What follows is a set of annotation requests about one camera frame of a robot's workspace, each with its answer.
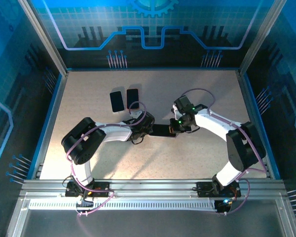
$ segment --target cable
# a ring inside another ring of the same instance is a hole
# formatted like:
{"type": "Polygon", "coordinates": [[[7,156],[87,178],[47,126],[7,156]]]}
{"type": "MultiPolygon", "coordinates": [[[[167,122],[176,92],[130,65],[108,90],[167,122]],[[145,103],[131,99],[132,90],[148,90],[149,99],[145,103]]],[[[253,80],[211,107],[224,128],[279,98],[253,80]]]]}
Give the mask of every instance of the cable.
{"type": "Polygon", "coordinates": [[[64,186],[64,182],[68,179],[68,178],[70,178],[70,177],[72,177],[73,178],[73,176],[72,175],[69,175],[67,178],[65,178],[64,180],[63,180],[63,182],[62,182],[62,186],[64,187],[64,188],[67,188],[67,187],[65,187],[64,186]]]}
{"type": "Polygon", "coordinates": [[[143,140],[144,140],[144,137],[142,137],[142,140],[141,140],[140,142],[138,142],[138,143],[134,143],[134,140],[131,140],[131,142],[132,142],[134,145],[138,145],[138,144],[141,144],[141,143],[143,142],[143,140]]]}
{"type": "Polygon", "coordinates": [[[133,124],[116,124],[116,123],[109,123],[109,124],[103,124],[103,125],[100,125],[100,126],[96,126],[92,129],[90,129],[89,131],[87,131],[83,136],[81,136],[70,148],[69,150],[67,151],[66,153],[66,159],[71,162],[71,171],[72,171],[72,174],[73,174],[73,178],[76,180],[76,182],[82,187],[84,188],[85,190],[88,190],[88,191],[91,191],[91,192],[95,192],[95,193],[107,193],[107,192],[112,192],[111,196],[108,197],[108,199],[106,199],[100,206],[98,206],[97,208],[91,210],[91,211],[86,211],[85,213],[80,213],[80,215],[88,215],[88,214],[91,214],[97,210],[99,210],[102,206],[104,206],[113,196],[114,196],[114,191],[113,190],[93,190],[93,189],[89,189],[87,188],[86,186],[84,186],[82,183],[80,183],[80,181],[78,180],[78,178],[76,177],[76,174],[75,174],[75,171],[74,171],[74,165],[73,165],[73,160],[69,158],[69,155],[70,153],[73,151],[73,149],[86,137],[88,136],[90,133],[94,132],[95,130],[99,129],[99,128],[102,128],[102,127],[107,127],[107,126],[118,126],[118,127],[130,127],[130,126],[135,126],[139,123],[141,123],[145,116],[146,116],[146,113],[147,113],[147,108],[146,108],[146,105],[143,103],[143,102],[140,102],[140,101],[135,101],[133,102],[130,106],[129,106],[129,114],[131,114],[131,107],[135,104],[135,103],[140,103],[143,105],[144,107],[144,115],[142,116],[142,118],[137,121],[136,123],[133,123],[133,124]]]}
{"type": "Polygon", "coordinates": [[[194,133],[194,132],[198,131],[199,129],[200,129],[200,127],[198,127],[197,129],[195,129],[195,130],[193,130],[191,132],[186,132],[186,133],[191,134],[191,133],[194,133]]]}
{"type": "MultiPolygon", "coordinates": [[[[209,94],[211,94],[211,96],[212,96],[212,98],[213,98],[213,101],[212,101],[212,103],[211,103],[211,104],[208,106],[208,108],[207,108],[207,113],[208,113],[208,115],[211,116],[211,117],[213,117],[213,118],[215,118],[215,119],[218,119],[218,120],[220,120],[220,121],[222,121],[222,122],[224,122],[224,123],[226,123],[226,124],[231,125],[232,127],[238,129],[238,130],[244,135],[244,137],[247,139],[247,141],[248,141],[250,147],[252,148],[254,154],[256,155],[256,157],[257,157],[259,163],[261,164],[261,166],[262,166],[262,168],[263,168],[263,170],[254,169],[254,171],[259,171],[259,172],[263,172],[263,173],[266,174],[266,173],[267,173],[267,170],[266,170],[266,168],[265,168],[265,165],[264,165],[264,163],[263,163],[263,161],[262,161],[262,159],[261,159],[261,157],[260,157],[260,155],[259,155],[259,153],[258,153],[256,147],[254,146],[253,142],[251,141],[251,139],[249,138],[249,136],[246,134],[246,132],[245,132],[241,127],[237,126],[236,124],[234,124],[234,123],[232,123],[232,122],[230,122],[230,121],[228,121],[228,120],[225,120],[224,118],[222,118],[222,117],[220,117],[220,116],[217,116],[217,115],[211,113],[210,108],[211,108],[212,105],[216,102],[216,98],[215,98],[215,96],[214,96],[213,93],[211,93],[209,90],[206,90],[206,89],[203,89],[203,88],[194,88],[194,89],[187,90],[187,91],[184,92],[181,96],[184,96],[186,93],[188,93],[188,92],[190,92],[190,91],[193,91],[193,90],[203,90],[203,91],[206,91],[206,92],[208,92],[209,94]]],[[[242,173],[237,177],[237,179],[241,178],[241,177],[246,173],[246,171],[248,171],[248,169],[245,170],[244,172],[242,172],[242,173]]]]}
{"type": "Polygon", "coordinates": [[[249,197],[249,193],[250,193],[250,183],[249,183],[249,181],[248,181],[247,179],[242,179],[242,180],[245,180],[245,181],[247,182],[247,184],[248,184],[248,192],[247,192],[247,194],[246,194],[246,197],[245,197],[245,199],[243,200],[243,202],[242,202],[239,206],[237,206],[234,210],[229,211],[229,212],[225,212],[225,216],[226,216],[226,215],[230,215],[230,214],[232,214],[232,213],[238,211],[238,210],[239,210],[239,209],[245,204],[245,202],[247,201],[247,199],[248,199],[248,197],[249,197]]]}
{"type": "Polygon", "coordinates": [[[230,187],[230,190],[233,192],[233,194],[235,194],[235,200],[237,201],[237,190],[234,187],[230,187]]]}

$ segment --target blue side panel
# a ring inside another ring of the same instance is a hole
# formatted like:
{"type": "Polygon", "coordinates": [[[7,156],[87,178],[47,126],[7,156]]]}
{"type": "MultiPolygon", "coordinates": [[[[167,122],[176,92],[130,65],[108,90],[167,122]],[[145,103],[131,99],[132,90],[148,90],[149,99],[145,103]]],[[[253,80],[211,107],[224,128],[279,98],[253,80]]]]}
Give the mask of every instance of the blue side panel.
{"type": "Polygon", "coordinates": [[[40,136],[39,136],[39,140],[38,140],[38,143],[37,143],[37,146],[36,146],[36,150],[35,150],[35,153],[34,153],[34,156],[33,156],[32,164],[30,166],[29,173],[27,175],[27,179],[31,179],[31,177],[33,175],[34,168],[35,168],[35,165],[36,165],[37,159],[38,159],[38,154],[39,154],[41,145],[43,143],[43,138],[44,138],[44,135],[45,135],[45,132],[46,132],[46,129],[47,129],[47,125],[48,125],[48,122],[49,122],[49,119],[50,119],[50,116],[51,116],[52,109],[53,109],[54,104],[55,104],[55,100],[56,100],[56,96],[57,96],[57,92],[58,92],[61,80],[62,80],[62,76],[61,76],[61,74],[59,74],[57,84],[56,84],[53,96],[51,98],[51,101],[50,101],[50,105],[49,105],[49,108],[48,108],[46,119],[45,119],[43,128],[42,128],[40,136]]]}
{"type": "Polygon", "coordinates": [[[267,150],[267,154],[269,156],[269,160],[270,160],[270,163],[271,163],[271,166],[272,166],[272,170],[273,170],[273,173],[274,173],[274,178],[275,179],[281,179],[281,176],[280,176],[280,173],[278,171],[278,167],[277,167],[273,152],[271,150],[271,145],[270,145],[268,137],[266,135],[266,131],[265,131],[265,128],[264,128],[264,125],[263,125],[263,122],[262,122],[262,118],[261,118],[261,115],[260,115],[260,112],[259,112],[259,109],[258,109],[258,106],[257,106],[257,103],[256,103],[256,99],[255,99],[255,96],[253,94],[251,84],[249,82],[248,75],[246,73],[244,75],[244,78],[245,78],[245,82],[247,84],[247,87],[249,89],[248,91],[249,91],[249,94],[250,94],[250,99],[252,101],[252,104],[254,105],[254,110],[255,110],[257,118],[258,118],[259,126],[260,126],[260,128],[262,130],[263,139],[266,142],[266,144],[265,144],[266,145],[266,150],[267,150]]]}

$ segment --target gear logo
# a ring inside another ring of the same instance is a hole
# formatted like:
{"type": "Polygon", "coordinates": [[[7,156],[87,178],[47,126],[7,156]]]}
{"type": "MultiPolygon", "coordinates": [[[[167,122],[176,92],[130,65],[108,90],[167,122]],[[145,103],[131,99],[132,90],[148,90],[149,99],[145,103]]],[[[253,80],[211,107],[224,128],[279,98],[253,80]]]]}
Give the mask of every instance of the gear logo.
{"type": "Polygon", "coordinates": [[[174,4],[178,4],[178,0],[130,0],[133,8],[137,10],[138,14],[143,13],[144,16],[150,15],[155,17],[158,15],[167,14],[168,10],[174,9],[174,4]]]}

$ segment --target smartphone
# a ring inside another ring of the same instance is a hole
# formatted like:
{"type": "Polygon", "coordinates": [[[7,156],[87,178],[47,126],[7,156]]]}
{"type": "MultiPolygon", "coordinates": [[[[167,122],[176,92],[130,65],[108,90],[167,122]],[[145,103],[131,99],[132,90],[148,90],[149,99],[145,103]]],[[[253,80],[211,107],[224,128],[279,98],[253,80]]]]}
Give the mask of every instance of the smartphone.
{"type": "MultiPolygon", "coordinates": [[[[130,105],[139,100],[138,97],[138,89],[128,89],[126,91],[126,97],[127,97],[127,108],[129,109],[130,105]]],[[[139,103],[135,103],[132,105],[131,110],[137,110],[139,109],[139,103]]]]}
{"type": "Polygon", "coordinates": [[[122,92],[120,91],[111,92],[110,98],[111,98],[112,110],[114,113],[125,110],[122,92]]]}

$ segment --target enclosure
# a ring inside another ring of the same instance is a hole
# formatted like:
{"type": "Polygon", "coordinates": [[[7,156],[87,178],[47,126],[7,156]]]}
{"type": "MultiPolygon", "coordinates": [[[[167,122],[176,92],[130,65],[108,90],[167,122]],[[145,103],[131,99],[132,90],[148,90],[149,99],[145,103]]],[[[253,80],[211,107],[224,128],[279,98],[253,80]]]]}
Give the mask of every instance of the enclosure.
{"type": "Polygon", "coordinates": [[[0,1],[0,236],[196,233],[296,236],[296,0],[0,1]],[[174,101],[193,88],[214,94],[215,113],[251,121],[266,150],[267,173],[239,181],[234,206],[250,192],[241,209],[211,215],[224,199],[192,190],[228,162],[226,141],[201,128],[101,144],[92,177],[114,198],[79,217],[65,197],[63,137],[85,117],[128,120],[110,102],[121,91],[126,105],[128,89],[169,125],[174,101]]]}

